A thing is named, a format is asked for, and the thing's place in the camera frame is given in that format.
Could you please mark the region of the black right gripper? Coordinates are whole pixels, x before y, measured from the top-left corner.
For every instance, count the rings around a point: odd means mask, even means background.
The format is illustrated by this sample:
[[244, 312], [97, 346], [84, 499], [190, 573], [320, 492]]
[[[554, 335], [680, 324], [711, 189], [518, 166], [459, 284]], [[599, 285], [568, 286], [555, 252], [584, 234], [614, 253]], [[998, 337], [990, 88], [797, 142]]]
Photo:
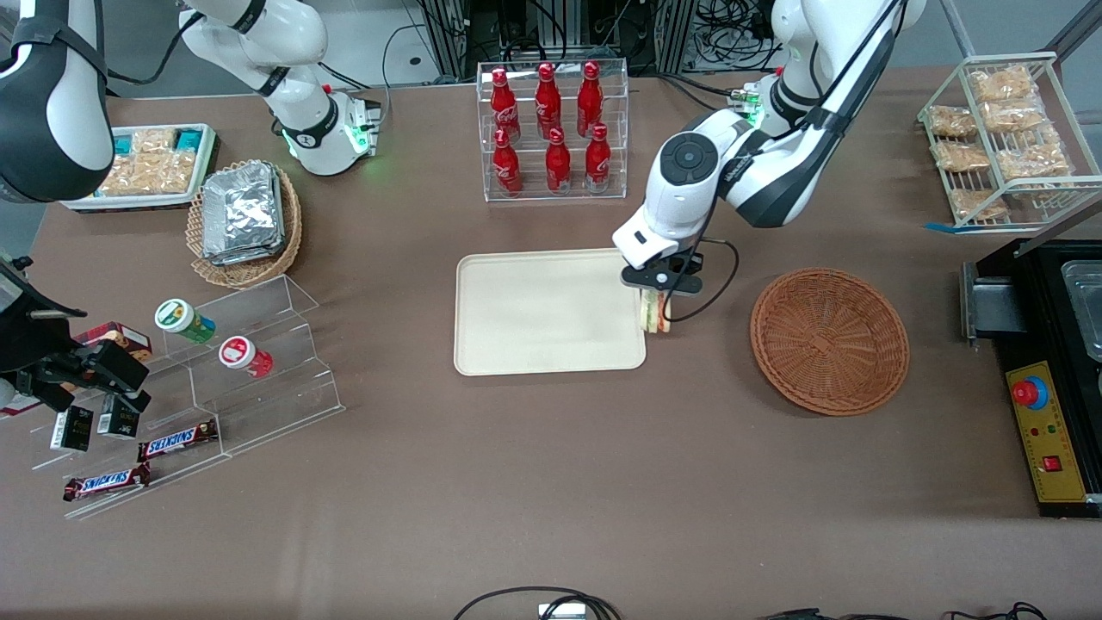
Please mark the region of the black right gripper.
[[31, 393], [55, 412], [66, 412], [75, 400], [74, 387], [114, 394], [136, 413], [142, 413], [152, 398], [143, 384], [150, 376], [145, 363], [114, 340], [82, 348], [72, 340], [71, 319], [86, 318], [86, 311], [66, 307], [44, 297], [37, 290], [3, 290], [1, 357], [3, 388], [12, 393]]

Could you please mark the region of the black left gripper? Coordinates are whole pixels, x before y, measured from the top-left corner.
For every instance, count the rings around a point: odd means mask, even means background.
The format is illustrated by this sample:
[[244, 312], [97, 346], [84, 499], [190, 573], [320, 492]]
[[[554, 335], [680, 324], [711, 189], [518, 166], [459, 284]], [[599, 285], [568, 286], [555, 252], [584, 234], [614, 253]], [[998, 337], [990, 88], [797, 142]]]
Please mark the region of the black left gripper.
[[622, 267], [622, 283], [630, 289], [650, 290], [666, 295], [696, 297], [703, 280], [696, 274], [703, 268], [700, 252], [674, 252], [655, 257], [642, 268]]

